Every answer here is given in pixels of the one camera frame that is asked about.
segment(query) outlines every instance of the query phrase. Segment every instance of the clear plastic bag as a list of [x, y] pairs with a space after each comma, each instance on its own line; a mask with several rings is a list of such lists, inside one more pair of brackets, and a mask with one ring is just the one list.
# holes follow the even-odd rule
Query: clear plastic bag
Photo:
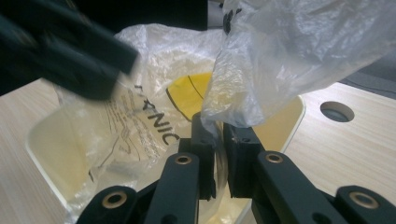
[[[166, 90], [179, 77], [213, 70], [222, 31], [151, 24], [126, 28], [116, 38], [137, 49], [140, 56], [132, 78], [120, 80], [111, 100], [90, 102], [57, 91], [88, 169], [80, 191], [67, 201], [66, 223], [75, 223], [102, 189], [121, 185], [139, 191], [160, 177], [167, 157], [178, 150], [177, 140], [191, 137], [191, 122], [174, 107]], [[220, 145], [219, 134], [215, 140]], [[218, 197], [200, 202], [200, 223], [216, 213], [226, 184], [225, 155], [222, 147], [217, 148]]]
[[396, 47], [389, 0], [229, 0], [203, 117], [248, 127]]

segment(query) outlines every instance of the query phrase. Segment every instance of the yellow object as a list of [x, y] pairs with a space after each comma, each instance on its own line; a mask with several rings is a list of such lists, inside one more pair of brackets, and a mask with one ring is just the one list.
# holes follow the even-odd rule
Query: yellow object
[[252, 128], [265, 150], [284, 152], [303, 119], [304, 113], [303, 99], [297, 96], [264, 124]]
[[212, 73], [202, 73], [180, 77], [166, 89], [175, 108], [187, 120], [192, 120], [192, 116], [201, 111], [211, 76]]

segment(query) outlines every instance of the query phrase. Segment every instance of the wrinkled plastic film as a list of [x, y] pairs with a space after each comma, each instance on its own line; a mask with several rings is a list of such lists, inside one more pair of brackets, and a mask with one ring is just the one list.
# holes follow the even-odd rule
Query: wrinkled plastic film
[[231, 31], [203, 117], [263, 123], [293, 97], [328, 87], [396, 47], [393, 1], [230, 0]]
[[[167, 157], [178, 150], [178, 139], [191, 137], [191, 122], [175, 109], [166, 88], [179, 77], [211, 72], [222, 37], [221, 30], [196, 32], [158, 24], [130, 27], [117, 38], [140, 56], [132, 78], [120, 79], [109, 101], [90, 102], [57, 90], [87, 166], [85, 182], [67, 202], [65, 223], [75, 223], [102, 189], [121, 185], [139, 191], [161, 176]], [[219, 127], [211, 127], [219, 133]], [[216, 137], [221, 146], [220, 135]], [[218, 197], [200, 203], [200, 223], [216, 213], [226, 184], [225, 155], [218, 148]]]

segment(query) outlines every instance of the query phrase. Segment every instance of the crumpled plastic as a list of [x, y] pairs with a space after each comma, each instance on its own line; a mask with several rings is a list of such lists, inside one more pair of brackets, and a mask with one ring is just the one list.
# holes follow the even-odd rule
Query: crumpled plastic
[[[137, 25], [116, 35], [139, 51], [131, 77], [123, 77], [112, 98], [90, 102], [58, 90], [88, 171], [81, 190], [68, 200], [66, 223], [75, 223], [95, 193], [121, 185], [141, 190], [157, 180], [178, 139], [191, 137], [191, 122], [177, 111], [166, 89], [180, 77], [210, 73], [222, 43], [222, 31], [197, 32], [160, 24]], [[206, 127], [222, 146], [219, 127]], [[199, 203], [200, 223], [218, 210], [226, 185], [227, 162], [216, 147], [217, 198]]]
[[395, 1], [228, 0], [223, 11], [230, 33], [202, 116], [238, 127], [265, 122], [296, 95], [326, 88], [396, 47]]

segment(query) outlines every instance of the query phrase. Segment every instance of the black plastic part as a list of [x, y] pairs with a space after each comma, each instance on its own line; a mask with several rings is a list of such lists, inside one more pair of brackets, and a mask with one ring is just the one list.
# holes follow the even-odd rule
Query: black plastic part
[[41, 63], [47, 69], [41, 75], [47, 80], [89, 99], [110, 97], [119, 75], [117, 69], [100, 63], [55, 36], [46, 39], [43, 55], [46, 60]]
[[284, 154], [263, 151], [255, 172], [281, 223], [347, 223]]
[[[120, 71], [131, 73], [137, 51], [65, 2], [1, 0], [1, 5], [0, 56], [12, 61], [1, 60], [0, 72], [24, 80], [44, 77], [93, 100], [111, 96]], [[13, 35], [16, 41], [9, 42]]]
[[268, 202], [258, 201], [253, 199], [251, 201], [251, 211], [256, 219], [257, 224], [279, 224], [280, 220], [277, 216], [274, 207]]
[[330, 203], [330, 204], [332, 204], [332, 206], [334, 206], [334, 196], [332, 196], [332, 195], [330, 195], [330, 194], [328, 194], [328, 193], [326, 193], [326, 192], [324, 192], [324, 191], [322, 191], [322, 190], [320, 190], [319, 189], [319, 191], [322, 193], [322, 195], [327, 199], [327, 201]]
[[84, 14], [116, 33], [128, 26], [149, 23], [207, 29], [207, 0], [75, 0], [75, 3]]
[[341, 187], [337, 190], [334, 205], [349, 223], [396, 223], [395, 205], [362, 187]]
[[201, 114], [192, 116], [191, 139], [182, 139], [179, 152], [190, 152], [200, 160], [199, 181], [201, 200], [216, 198], [216, 182], [214, 179], [216, 143], [212, 133], [204, 128]]
[[137, 203], [134, 207], [134, 211], [130, 218], [130, 223], [143, 223], [147, 211], [149, 210], [149, 205], [151, 203], [152, 197], [154, 196], [155, 189], [157, 188], [158, 180], [148, 185], [147, 187], [141, 189], [137, 192]]
[[253, 164], [264, 151], [262, 143], [252, 128], [223, 125], [224, 146], [228, 159], [228, 185], [232, 197], [252, 198], [257, 176]]
[[[124, 197], [126, 197], [126, 201], [118, 207], [109, 208], [111, 205], [117, 205], [117, 202], [122, 202], [123, 196], [120, 196], [122, 195], [120, 192], [125, 194]], [[130, 217], [132, 216], [136, 202], [136, 192], [133, 189], [122, 186], [104, 189], [93, 197], [80, 215], [77, 224], [131, 223]]]
[[170, 156], [144, 223], [197, 223], [198, 173], [197, 156], [191, 153]]

